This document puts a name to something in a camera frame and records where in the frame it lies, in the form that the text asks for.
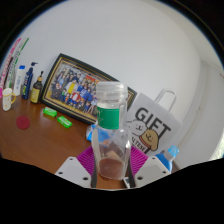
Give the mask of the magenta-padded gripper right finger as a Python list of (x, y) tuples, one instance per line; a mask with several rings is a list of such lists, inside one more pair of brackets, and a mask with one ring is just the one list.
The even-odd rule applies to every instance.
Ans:
[(148, 157), (139, 149), (131, 148), (128, 174), (131, 188), (143, 187), (170, 174), (156, 156)]

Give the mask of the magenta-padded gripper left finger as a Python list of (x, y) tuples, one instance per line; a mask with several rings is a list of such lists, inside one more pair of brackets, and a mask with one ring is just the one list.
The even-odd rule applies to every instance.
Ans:
[(93, 149), (85, 149), (77, 157), (68, 157), (56, 175), (85, 188), (97, 185), (97, 169)]

